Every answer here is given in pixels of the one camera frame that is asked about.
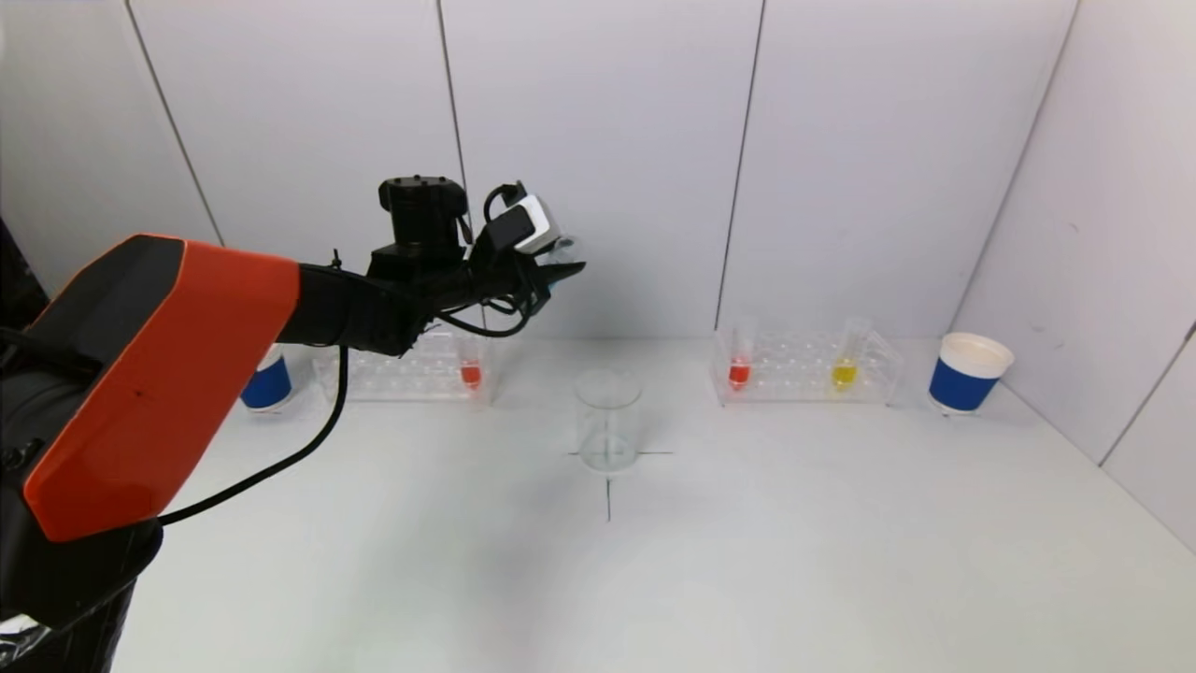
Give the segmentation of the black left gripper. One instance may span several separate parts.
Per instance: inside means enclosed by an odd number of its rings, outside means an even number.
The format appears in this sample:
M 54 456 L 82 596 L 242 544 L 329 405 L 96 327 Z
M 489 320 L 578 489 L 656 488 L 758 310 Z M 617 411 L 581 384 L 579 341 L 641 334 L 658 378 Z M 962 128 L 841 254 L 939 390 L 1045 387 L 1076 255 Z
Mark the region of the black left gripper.
M 533 256 L 500 251 L 474 255 L 464 268 L 463 304 L 492 308 L 535 308 L 549 287 L 581 273 L 586 263 L 539 265 Z

